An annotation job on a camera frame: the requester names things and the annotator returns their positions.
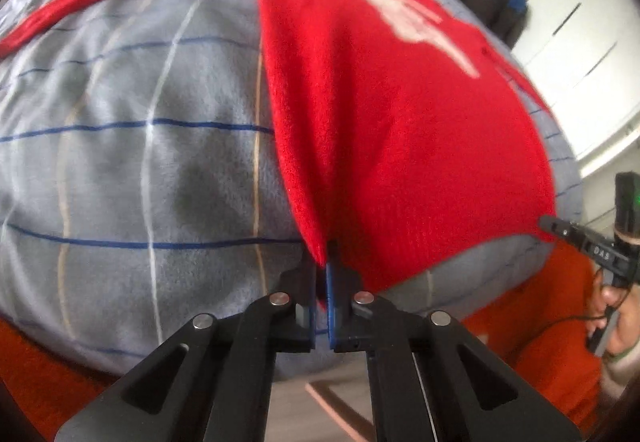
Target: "red sweater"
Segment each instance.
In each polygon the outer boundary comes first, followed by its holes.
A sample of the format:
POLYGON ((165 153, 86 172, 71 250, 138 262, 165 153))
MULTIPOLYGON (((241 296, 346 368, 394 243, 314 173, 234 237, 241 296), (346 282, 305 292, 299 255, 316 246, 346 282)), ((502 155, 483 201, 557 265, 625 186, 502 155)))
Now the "red sweater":
MULTIPOLYGON (((98 0, 54 0, 17 50, 98 0)), ((482 33, 435 0, 258 0, 280 169, 316 260, 336 239, 379 291, 554 212, 538 133, 482 33)))

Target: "white stripe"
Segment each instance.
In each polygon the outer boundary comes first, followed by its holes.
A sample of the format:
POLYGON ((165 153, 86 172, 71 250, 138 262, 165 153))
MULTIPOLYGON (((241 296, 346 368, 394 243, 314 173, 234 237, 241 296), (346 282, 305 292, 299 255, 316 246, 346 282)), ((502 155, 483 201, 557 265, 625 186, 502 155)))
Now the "white stripe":
MULTIPOLYGON (((258 68, 255 77, 255 115, 254 124, 260 126, 260 94, 262 92, 262 41, 260 41, 260 54, 258 55, 258 68)), ((254 237, 260 232, 260 132, 255 132, 254 138, 254 237)), ((264 271, 264 260, 260 244, 254 244, 255 255, 260 271, 260 286, 262 295, 267 294, 267 276, 264 271)))
POLYGON ((174 38, 169 48, 162 72, 156 83, 156 89, 154 90, 151 98, 151 104, 149 105, 148 113, 146 115, 146 127, 145 127, 145 149, 142 156, 142 168, 140 169, 140 196, 142 198, 142 214, 145 221, 147 245, 149 252, 149 270, 151 275, 151 296, 154 307, 154 319, 156 321, 156 333, 158 335, 158 344, 162 344, 162 325, 160 323, 160 311, 158 308, 158 275, 156 271, 156 252, 153 249, 154 243, 154 227, 151 216, 151 184, 150 184, 150 165, 151 165, 151 149, 153 147, 154 126, 153 120, 156 114, 156 107, 164 88, 164 83, 169 76, 172 63, 174 62, 175 53, 178 49, 178 42, 182 38, 184 31, 187 29, 194 13, 200 7, 204 0, 196 0, 189 11, 187 12, 184 20, 180 24, 180 28, 175 33, 174 38))
MULTIPOLYGON (((134 21, 137 20, 137 16, 140 15, 152 2, 153 0, 142 0, 142 3, 138 6, 136 11, 129 16, 126 20, 124 20, 119 26, 117 26, 107 43, 102 47, 101 52, 108 50, 111 45, 113 45, 119 37, 122 35, 123 31, 127 29, 134 21)), ((82 92, 82 95, 78 98, 78 101, 71 108, 71 111, 67 114, 64 122, 64 126, 70 126, 76 122, 79 113, 86 106, 87 101, 91 97, 91 93, 94 90, 95 84, 97 83, 100 74, 102 73, 102 69, 105 65, 104 58, 100 58, 97 63, 94 64, 94 67, 91 70, 91 74, 89 74, 89 81, 86 84, 86 88, 82 92)), ((66 190, 66 159, 69 151, 69 141, 71 140, 71 133, 62 133, 60 135, 60 139, 58 140, 58 154, 56 158, 56 180, 58 187, 58 208, 60 209, 60 215, 62 216, 62 236, 67 238, 71 234, 71 215, 69 212, 69 205, 67 200, 67 190, 66 190)), ((75 334, 73 332, 73 328, 71 326, 71 319, 68 313, 68 307, 66 303, 66 288, 65 288, 65 276, 66 276, 66 258, 69 253, 69 244, 61 244, 60 250, 58 252, 58 265, 57 265, 57 275, 58 275, 58 301, 60 304, 60 313, 62 314, 62 323, 65 327, 66 333, 71 339, 75 339, 75 334)))

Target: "metal pin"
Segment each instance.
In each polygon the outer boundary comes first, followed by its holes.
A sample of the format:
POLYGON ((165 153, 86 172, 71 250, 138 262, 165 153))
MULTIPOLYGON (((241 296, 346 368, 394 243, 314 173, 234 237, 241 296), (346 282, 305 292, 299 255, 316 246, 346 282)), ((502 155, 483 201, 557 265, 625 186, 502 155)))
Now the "metal pin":
POLYGON ((289 294, 287 294, 286 292, 274 292, 269 297, 269 301, 271 301, 271 304, 276 305, 277 307, 286 305, 289 300, 289 294))
POLYGON ((210 314, 198 314, 193 318, 193 327, 198 330, 209 328, 213 324, 213 316, 210 314))
POLYGON ((371 294, 370 292, 359 291, 353 295, 353 300, 358 305, 369 305, 370 303, 373 303, 374 297, 373 297, 373 294, 371 294))
POLYGON ((451 316, 444 310, 436 310, 431 314, 431 322, 438 327, 446 327, 451 323, 451 316))

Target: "human hand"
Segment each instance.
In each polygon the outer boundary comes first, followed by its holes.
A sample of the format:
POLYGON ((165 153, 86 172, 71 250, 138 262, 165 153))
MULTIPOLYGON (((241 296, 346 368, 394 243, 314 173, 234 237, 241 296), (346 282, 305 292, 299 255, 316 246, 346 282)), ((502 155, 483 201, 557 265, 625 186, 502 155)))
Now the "human hand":
MULTIPOLYGON (((599 271, 593 279, 593 294, 591 294, 588 306, 590 316, 599 317, 604 315, 607 305, 611 307, 620 305, 618 308, 618 311, 620 311, 618 325, 607 344, 607 352, 612 356, 617 356, 633 348, 640 340, 640 287, 635 285, 625 298, 626 294, 626 289, 608 286, 602 288, 602 271, 599 271)), ((587 321, 589 335, 596 328, 604 328, 606 326, 606 319, 587 321)))

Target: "plaid blanket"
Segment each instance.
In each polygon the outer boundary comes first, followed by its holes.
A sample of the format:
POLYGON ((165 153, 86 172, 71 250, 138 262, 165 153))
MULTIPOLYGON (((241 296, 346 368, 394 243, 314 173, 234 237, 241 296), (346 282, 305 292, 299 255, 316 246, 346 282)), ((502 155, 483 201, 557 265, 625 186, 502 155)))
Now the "plaid blanket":
MULTIPOLYGON (((11 0, 0 36, 47 1, 11 0)), ((558 214, 577 219, 571 150, 518 96, 558 214)), ((63 357, 119 374, 194 314, 243 310, 300 257, 273 141, 256 0, 104 0, 64 18, 0 63, 0 313, 63 357)), ((549 250, 528 236, 488 242, 385 294, 463 317, 549 250)))

